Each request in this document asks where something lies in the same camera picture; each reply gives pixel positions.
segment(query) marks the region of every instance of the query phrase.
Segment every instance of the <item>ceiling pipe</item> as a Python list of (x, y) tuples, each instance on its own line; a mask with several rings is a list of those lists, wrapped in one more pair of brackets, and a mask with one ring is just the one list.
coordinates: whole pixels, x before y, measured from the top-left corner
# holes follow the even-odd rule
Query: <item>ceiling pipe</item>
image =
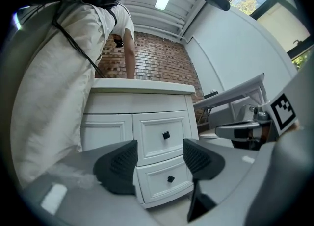
[(177, 23), (174, 23), (172, 21), (165, 20), (165, 19), (163, 19), (161, 17), (156, 17), (156, 16), (153, 16), (153, 15), (145, 14), (145, 13), (130, 12), (130, 14), (131, 14), (131, 16), (143, 17), (143, 18), (148, 18), (148, 19), (164, 22), (164, 23), (167, 23), (169, 25), (176, 26), (176, 27), (178, 27), (180, 29), (182, 29), (182, 27), (183, 27), (182, 24), (177, 24)]
[(139, 6), (139, 5), (131, 5), (131, 4), (126, 4), (124, 5), (127, 9), (133, 9), (133, 10), (139, 10), (139, 11), (146, 11), (146, 12), (149, 12), (151, 14), (154, 14), (154, 15), (160, 15), (161, 17), (164, 17), (166, 19), (169, 19), (169, 20), (172, 20), (176, 23), (180, 23), (182, 25), (185, 24), (185, 21), (182, 20), (182, 19), (178, 19), (174, 16), (171, 16), (167, 13), (164, 13), (164, 12), (160, 12), (158, 10), (154, 10), (154, 9), (150, 9), (150, 8), (147, 8), (147, 7), (143, 7), (143, 6)]
[(140, 28), (144, 28), (144, 29), (150, 29), (150, 30), (155, 30), (155, 31), (158, 31), (158, 32), (163, 32), (163, 33), (167, 33), (167, 34), (170, 34), (171, 36), (174, 36), (176, 38), (180, 38), (180, 39), (184, 39), (186, 42), (188, 42), (185, 37), (182, 37), (182, 36), (179, 36), (175, 33), (172, 33), (172, 32), (169, 32), (169, 31), (166, 31), (166, 30), (162, 30), (162, 29), (159, 29), (159, 28), (156, 28), (156, 27), (152, 27), (152, 26), (148, 26), (148, 25), (138, 25), (138, 24), (134, 24), (135, 27), (140, 27)]

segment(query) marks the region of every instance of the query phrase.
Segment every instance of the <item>black knob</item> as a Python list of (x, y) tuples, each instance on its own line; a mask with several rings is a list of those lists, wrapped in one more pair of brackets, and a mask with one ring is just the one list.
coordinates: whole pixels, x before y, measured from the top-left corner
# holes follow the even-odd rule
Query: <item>black knob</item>
[(175, 178), (173, 177), (173, 176), (168, 176), (168, 182), (173, 182), (173, 180), (174, 180)]
[(169, 132), (167, 131), (167, 132), (164, 132), (164, 133), (162, 133), (162, 136), (163, 136), (163, 138), (166, 140), (166, 139), (168, 139), (168, 138), (170, 138), (170, 134), (169, 134)]

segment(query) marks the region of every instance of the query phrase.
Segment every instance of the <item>white countertop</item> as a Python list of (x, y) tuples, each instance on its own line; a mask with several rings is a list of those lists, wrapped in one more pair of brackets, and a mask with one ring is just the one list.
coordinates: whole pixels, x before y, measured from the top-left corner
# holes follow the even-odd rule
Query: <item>white countertop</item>
[(96, 78), (90, 92), (192, 95), (195, 94), (195, 88), (191, 85), (153, 80)]

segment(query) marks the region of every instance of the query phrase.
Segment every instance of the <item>tree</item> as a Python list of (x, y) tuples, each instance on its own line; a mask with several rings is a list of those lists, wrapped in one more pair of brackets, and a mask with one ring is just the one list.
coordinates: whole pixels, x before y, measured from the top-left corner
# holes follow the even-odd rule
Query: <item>tree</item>
[(293, 64), (296, 65), (297, 70), (303, 67), (304, 63), (308, 60), (308, 58), (311, 56), (313, 50), (310, 49), (301, 56), (297, 57), (295, 60), (293, 60)]
[(244, 0), (232, 6), (239, 9), (240, 11), (244, 12), (247, 15), (251, 15), (251, 13), (253, 13), (256, 10), (256, 5), (257, 5), (256, 0)]

